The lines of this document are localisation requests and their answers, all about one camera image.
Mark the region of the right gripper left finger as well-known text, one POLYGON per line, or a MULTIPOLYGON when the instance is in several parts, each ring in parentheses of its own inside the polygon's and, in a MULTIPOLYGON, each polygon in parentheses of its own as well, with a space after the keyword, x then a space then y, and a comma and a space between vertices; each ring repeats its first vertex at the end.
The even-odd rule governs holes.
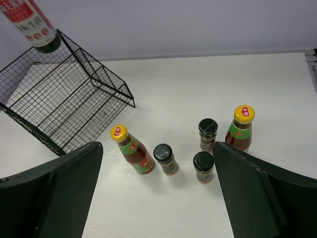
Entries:
POLYGON ((1 178, 2 238, 80 238, 103 158, 90 142, 59 158, 1 178))

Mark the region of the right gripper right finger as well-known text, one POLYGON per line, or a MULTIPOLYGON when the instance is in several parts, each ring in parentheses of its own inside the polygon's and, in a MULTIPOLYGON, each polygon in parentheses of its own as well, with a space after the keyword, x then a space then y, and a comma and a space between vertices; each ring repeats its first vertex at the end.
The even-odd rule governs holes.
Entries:
POLYGON ((213 157, 236 238, 315 238, 317 181, 217 142, 213 157))

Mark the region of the sauce bottle yellow cap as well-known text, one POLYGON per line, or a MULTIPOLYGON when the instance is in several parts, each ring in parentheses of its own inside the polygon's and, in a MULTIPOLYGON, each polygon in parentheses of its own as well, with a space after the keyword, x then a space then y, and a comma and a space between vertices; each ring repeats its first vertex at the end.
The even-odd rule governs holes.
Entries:
POLYGON ((117 143, 125 160, 140 174, 149 173, 154 160, 142 142, 133 136, 126 126, 115 125, 110 132, 111 138, 117 143))
POLYGON ((249 105, 240 105, 234 111, 233 121, 225 137, 225 142, 247 152, 252 143, 252 123, 255 110, 249 105))

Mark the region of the spice jar taped lid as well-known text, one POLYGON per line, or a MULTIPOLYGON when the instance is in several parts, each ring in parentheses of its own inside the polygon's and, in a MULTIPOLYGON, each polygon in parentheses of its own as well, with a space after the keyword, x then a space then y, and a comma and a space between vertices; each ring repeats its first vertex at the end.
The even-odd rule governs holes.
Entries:
POLYGON ((201 149, 207 152, 212 152, 217 135, 217 122, 211 118, 203 119, 199 122, 198 129, 201 149))

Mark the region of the clear bottle red label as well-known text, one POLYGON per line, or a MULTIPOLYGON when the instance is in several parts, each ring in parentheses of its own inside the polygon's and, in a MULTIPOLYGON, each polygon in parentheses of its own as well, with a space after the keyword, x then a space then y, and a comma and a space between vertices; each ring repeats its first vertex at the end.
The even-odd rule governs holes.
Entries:
POLYGON ((2 0, 0 10, 37 51, 49 54, 59 48, 60 34, 33 0, 2 0))

